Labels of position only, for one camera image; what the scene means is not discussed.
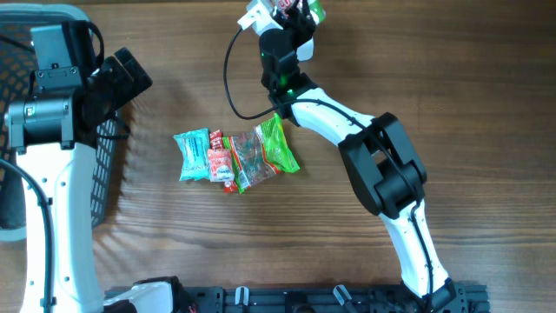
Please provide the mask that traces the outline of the cup noodles cup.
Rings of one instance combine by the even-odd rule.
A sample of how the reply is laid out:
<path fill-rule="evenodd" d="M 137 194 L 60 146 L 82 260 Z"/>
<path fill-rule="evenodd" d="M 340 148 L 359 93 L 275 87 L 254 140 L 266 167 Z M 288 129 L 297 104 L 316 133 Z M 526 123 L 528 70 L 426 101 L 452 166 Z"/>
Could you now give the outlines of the cup noodles cup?
<path fill-rule="evenodd" d="M 275 16 L 286 17 L 287 9 L 295 7 L 302 13 L 309 13 L 316 24 L 324 22 L 327 16 L 320 0 L 276 0 L 274 7 Z"/>

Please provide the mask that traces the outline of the small red white packet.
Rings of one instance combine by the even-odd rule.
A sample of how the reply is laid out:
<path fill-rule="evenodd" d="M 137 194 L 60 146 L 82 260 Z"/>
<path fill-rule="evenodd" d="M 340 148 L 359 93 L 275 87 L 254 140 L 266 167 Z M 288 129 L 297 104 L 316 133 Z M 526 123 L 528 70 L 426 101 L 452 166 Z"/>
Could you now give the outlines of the small red white packet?
<path fill-rule="evenodd" d="M 208 160 L 211 182 L 228 182 L 235 178 L 229 150 L 208 150 Z"/>

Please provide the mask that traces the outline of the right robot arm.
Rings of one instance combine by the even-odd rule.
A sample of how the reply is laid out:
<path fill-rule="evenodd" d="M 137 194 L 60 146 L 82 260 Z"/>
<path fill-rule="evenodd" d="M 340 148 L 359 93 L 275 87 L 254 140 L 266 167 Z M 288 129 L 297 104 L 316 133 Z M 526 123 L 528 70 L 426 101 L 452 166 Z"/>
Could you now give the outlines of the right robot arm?
<path fill-rule="evenodd" d="M 420 308 L 440 312 L 457 296 L 435 251 L 425 215 L 427 173 L 396 116 L 371 117 L 336 102 L 301 72 L 297 50 L 316 29 L 307 6 L 278 17 L 267 3 L 256 10 L 263 73 L 273 109 L 336 146 L 352 189 L 387 228 L 401 280 Z"/>

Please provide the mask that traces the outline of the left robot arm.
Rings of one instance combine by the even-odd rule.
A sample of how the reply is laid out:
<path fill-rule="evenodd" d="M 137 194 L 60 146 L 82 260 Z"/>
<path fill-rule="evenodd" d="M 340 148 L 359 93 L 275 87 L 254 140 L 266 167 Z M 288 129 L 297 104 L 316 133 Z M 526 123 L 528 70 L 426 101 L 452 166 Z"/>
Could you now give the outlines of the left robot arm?
<path fill-rule="evenodd" d="M 112 298 L 95 270 L 90 213 L 103 123 L 152 82 L 130 52 L 104 54 L 99 29 L 86 20 L 31 31 L 38 68 L 28 95 L 5 116 L 7 169 L 25 188 L 27 283 L 24 312 L 170 312 L 173 288 L 146 281 Z"/>

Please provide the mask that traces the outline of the teal tissue pack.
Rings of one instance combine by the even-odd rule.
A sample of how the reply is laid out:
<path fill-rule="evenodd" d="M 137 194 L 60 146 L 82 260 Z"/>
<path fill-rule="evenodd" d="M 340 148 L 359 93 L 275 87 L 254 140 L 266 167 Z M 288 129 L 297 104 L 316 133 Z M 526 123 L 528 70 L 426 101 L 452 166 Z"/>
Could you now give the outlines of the teal tissue pack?
<path fill-rule="evenodd" d="M 173 135 L 183 156 L 181 181 L 209 178 L 209 130 L 202 128 Z"/>

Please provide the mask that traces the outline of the clear green snack bag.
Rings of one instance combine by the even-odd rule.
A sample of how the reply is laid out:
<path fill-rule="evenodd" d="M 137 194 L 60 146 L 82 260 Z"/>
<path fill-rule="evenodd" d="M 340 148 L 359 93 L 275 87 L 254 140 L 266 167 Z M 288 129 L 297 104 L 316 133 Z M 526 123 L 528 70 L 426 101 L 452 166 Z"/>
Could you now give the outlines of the clear green snack bag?
<path fill-rule="evenodd" d="M 256 130 L 224 137 L 222 141 L 224 147 L 231 152 L 235 184 L 240 194 L 281 173 L 266 158 L 264 143 Z"/>

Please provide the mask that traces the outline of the red chocolate bar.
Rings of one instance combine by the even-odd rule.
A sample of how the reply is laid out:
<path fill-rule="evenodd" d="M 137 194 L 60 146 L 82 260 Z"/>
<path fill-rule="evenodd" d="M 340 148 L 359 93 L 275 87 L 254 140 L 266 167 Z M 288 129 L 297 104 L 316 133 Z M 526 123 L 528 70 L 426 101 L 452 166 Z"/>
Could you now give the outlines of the red chocolate bar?
<path fill-rule="evenodd" d="M 223 134 L 220 130 L 216 130 L 209 134 L 210 150 L 222 150 L 225 149 L 223 144 Z M 228 182 L 213 182 L 213 183 L 223 183 L 223 190 L 226 193 L 234 193 L 238 191 L 238 187 L 235 183 L 235 179 Z"/>

